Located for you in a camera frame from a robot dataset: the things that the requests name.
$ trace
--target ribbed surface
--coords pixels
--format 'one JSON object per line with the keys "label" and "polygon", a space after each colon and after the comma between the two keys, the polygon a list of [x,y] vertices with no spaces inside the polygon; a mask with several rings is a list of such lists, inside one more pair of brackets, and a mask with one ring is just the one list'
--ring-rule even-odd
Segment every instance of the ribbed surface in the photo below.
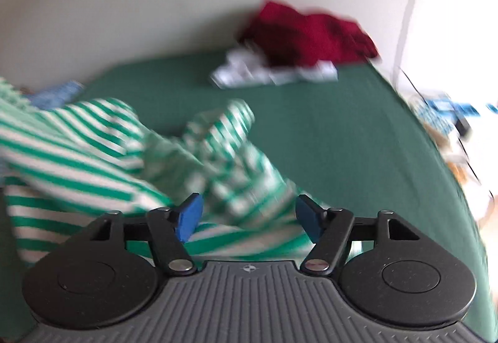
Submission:
{"label": "ribbed surface", "polygon": [[299,273],[291,262],[210,262],[170,281],[144,312],[98,331],[40,326],[23,343],[466,343],[462,324],[400,331],[354,312],[332,282]]}

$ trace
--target dark red garment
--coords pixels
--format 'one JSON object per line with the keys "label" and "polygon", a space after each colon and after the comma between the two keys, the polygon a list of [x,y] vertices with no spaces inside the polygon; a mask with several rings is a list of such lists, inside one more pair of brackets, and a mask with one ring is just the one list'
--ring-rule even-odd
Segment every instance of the dark red garment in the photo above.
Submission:
{"label": "dark red garment", "polygon": [[377,48],[354,21],[329,14],[303,15],[290,6],[267,2],[237,39],[251,41],[266,55],[270,66],[333,64],[376,58]]}

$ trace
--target crosshair logo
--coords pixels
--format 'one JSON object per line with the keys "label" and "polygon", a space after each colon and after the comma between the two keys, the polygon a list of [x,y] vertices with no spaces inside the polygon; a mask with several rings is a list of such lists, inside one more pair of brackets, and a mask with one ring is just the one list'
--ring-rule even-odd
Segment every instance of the crosshair logo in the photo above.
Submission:
{"label": "crosshair logo", "polygon": [[257,267],[252,264],[246,264],[245,266],[243,266],[242,270],[247,271],[248,273],[252,273],[253,271],[257,270]]}

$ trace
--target white cloth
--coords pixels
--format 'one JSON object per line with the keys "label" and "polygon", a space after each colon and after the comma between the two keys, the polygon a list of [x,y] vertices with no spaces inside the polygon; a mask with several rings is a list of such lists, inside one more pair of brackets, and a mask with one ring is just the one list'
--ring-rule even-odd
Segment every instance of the white cloth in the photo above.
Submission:
{"label": "white cloth", "polygon": [[247,48],[235,48],[227,52],[227,63],[211,73],[211,80],[222,89],[266,84],[279,86],[300,80],[337,80],[337,69],[332,62],[325,60],[318,61],[312,68],[269,68],[264,55]]}

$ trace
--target metal screw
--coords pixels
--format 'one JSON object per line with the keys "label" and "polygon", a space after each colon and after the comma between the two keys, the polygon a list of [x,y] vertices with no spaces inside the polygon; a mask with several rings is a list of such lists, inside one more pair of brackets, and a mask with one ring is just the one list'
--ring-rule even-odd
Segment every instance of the metal screw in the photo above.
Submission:
{"label": "metal screw", "polygon": [[328,269],[329,264],[322,259],[311,259],[304,264],[304,267],[310,271],[325,271]]}
{"label": "metal screw", "polygon": [[194,264],[187,259],[176,259],[176,260],[171,260],[170,263],[168,264],[168,267],[173,271],[183,272],[183,271],[192,270]]}

